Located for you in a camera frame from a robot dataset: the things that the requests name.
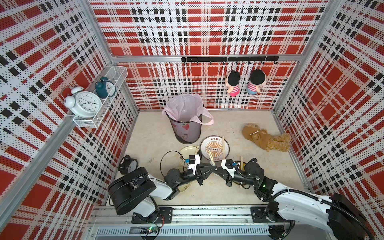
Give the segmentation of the disposable chopsticks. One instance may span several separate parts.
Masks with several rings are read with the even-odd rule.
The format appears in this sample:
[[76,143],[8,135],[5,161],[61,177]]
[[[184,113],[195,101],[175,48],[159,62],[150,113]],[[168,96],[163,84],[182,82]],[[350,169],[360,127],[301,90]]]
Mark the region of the disposable chopsticks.
[[208,150],[208,154],[209,154],[209,158],[210,158],[210,163],[212,166],[215,166],[215,161],[214,161],[214,158],[213,158],[213,155],[212,155],[212,152],[210,150]]

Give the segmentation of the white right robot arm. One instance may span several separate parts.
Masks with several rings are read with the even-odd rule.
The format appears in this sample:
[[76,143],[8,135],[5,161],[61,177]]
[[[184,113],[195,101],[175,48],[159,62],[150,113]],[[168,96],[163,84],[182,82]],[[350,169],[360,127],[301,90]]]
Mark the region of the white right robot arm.
[[256,197],[267,204],[262,216],[270,222],[307,224],[332,234],[338,240],[373,240],[366,217],[343,195],[316,195],[290,188],[265,176],[265,171],[251,159],[244,170],[232,160],[225,160],[215,174],[226,181],[248,185]]

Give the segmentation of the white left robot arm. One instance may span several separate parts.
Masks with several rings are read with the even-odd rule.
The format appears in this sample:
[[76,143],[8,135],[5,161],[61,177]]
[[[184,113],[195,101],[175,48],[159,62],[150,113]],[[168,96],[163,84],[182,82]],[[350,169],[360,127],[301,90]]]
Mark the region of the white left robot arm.
[[215,170],[217,167],[210,164],[194,164],[184,172],[169,170],[161,181],[140,167],[113,181],[108,192],[118,216],[132,213],[144,222],[155,222],[161,215],[155,197],[172,200],[180,193],[180,186],[195,181],[202,185]]

